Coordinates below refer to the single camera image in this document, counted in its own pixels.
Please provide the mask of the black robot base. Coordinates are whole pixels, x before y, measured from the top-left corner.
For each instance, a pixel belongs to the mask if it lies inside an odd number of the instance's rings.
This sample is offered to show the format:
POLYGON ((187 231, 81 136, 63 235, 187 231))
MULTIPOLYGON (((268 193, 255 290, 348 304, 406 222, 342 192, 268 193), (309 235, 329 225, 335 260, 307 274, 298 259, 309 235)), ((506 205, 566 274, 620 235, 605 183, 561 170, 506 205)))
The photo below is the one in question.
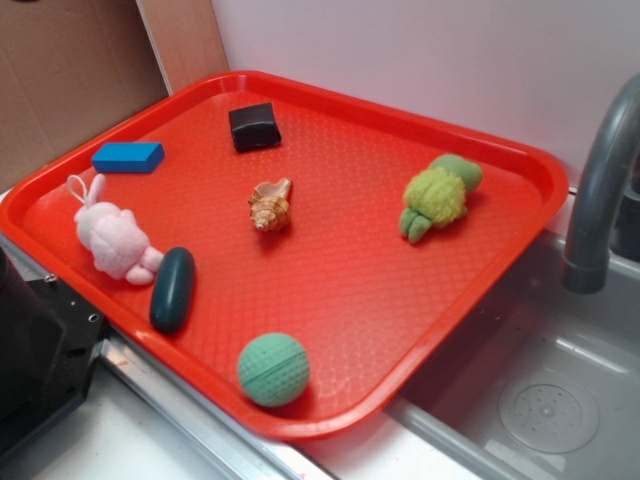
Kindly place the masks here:
POLYGON ((1 254, 1 459, 81 405, 106 321, 62 279, 26 280, 1 254))

